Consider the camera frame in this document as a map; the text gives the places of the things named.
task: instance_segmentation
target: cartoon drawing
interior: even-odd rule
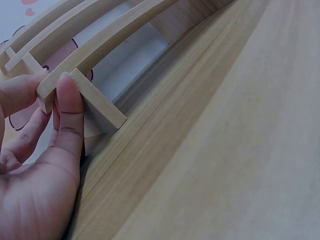
[[[22,28],[23,27],[19,28],[13,35],[15,35]],[[49,72],[51,72],[62,61],[64,61],[71,53],[73,53],[77,48],[78,48],[78,45],[76,41],[74,39],[71,39],[63,47],[61,47],[58,51],[56,51],[54,55],[52,55],[49,59],[47,59],[42,67],[44,69],[47,69]],[[85,76],[88,78],[88,80],[92,82],[92,80],[94,79],[93,70],[89,71],[87,74],[85,74]],[[11,115],[9,117],[9,122],[11,126],[16,131],[22,130],[38,107],[39,107],[39,103],[38,101],[35,101],[35,103],[30,107]]]
[[[38,0],[21,0],[21,3],[23,5],[31,5],[31,4],[35,4],[36,2],[38,2]],[[36,13],[33,11],[33,9],[31,7],[27,8],[25,10],[25,15],[28,17],[32,17],[34,16]]]

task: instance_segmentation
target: hand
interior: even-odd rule
[[[0,83],[0,144],[5,118],[30,106],[47,72]],[[84,108],[67,74],[56,87],[53,131],[47,150],[30,165],[50,115],[38,108],[19,135],[0,152],[0,239],[59,239],[70,219],[80,182]]]

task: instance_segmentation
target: wooden bench model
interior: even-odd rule
[[[37,73],[42,69],[45,60],[57,49],[123,2],[124,0],[60,0],[1,48],[1,71],[10,77]],[[115,131],[127,120],[127,117],[87,80],[84,75],[87,71],[149,21],[153,21],[151,23],[163,33],[166,39],[173,42],[186,30],[231,0],[182,0],[179,2],[178,0],[130,0],[129,2],[135,6],[69,55],[37,88],[40,107],[49,114],[53,109],[59,76],[62,72],[70,73],[83,97],[86,116],[92,117],[95,123],[89,123],[92,119],[85,122],[86,139]],[[175,18],[183,11],[189,14],[182,14],[180,22],[179,20],[171,21],[170,18]],[[170,24],[174,29],[168,30]]]

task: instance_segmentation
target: wooden furniture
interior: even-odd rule
[[[66,238],[319,238],[319,7],[235,0],[172,41],[114,103]]]
[[[49,114],[53,109],[56,84],[63,72],[68,72],[78,81],[80,93],[85,102],[85,143],[95,136],[118,130],[127,117],[109,102],[91,83],[85,82],[85,73],[99,63],[107,54],[115,49],[126,38],[143,25],[154,19],[161,12],[174,5],[178,0],[145,0],[137,2],[132,9],[107,25],[103,30],[91,37],[59,64],[48,77],[38,86],[37,94],[42,110]],[[35,74],[42,69],[42,64],[72,37],[84,30],[98,18],[122,4],[124,0],[60,0],[24,30],[14,36],[6,47],[0,50],[0,69],[3,74],[14,77],[21,74]],[[178,38],[186,30],[199,23],[212,11],[224,4],[214,5],[215,1],[199,0],[195,3],[187,1],[184,4],[188,10],[182,18],[179,27],[174,26],[175,35],[168,35],[170,40]],[[181,3],[173,6],[177,13]],[[179,10],[183,16],[185,10]],[[170,13],[164,13],[160,19],[168,18]],[[167,28],[167,23],[160,24]]]

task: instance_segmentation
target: pink cartoon character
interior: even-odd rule
[[[71,39],[63,47],[61,47],[58,51],[56,51],[54,55],[52,55],[48,60],[46,60],[42,67],[44,69],[47,69],[49,72],[51,72],[62,61],[64,61],[71,53],[73,53],[77,48],[78,48],[78,45],[76,41],[74,39]],[[88,78],[88,80],[92,82],[92,80],[94,79],[94,71],[93,70],[89,71],[87,74],[85,74],[85,76]],[[9,117],[9,122],[11,126],[16,131],[22,130],[38,107],[39,107],[39,103],[38,101],[35,101],[35,103],[30,107],[11,115]]]

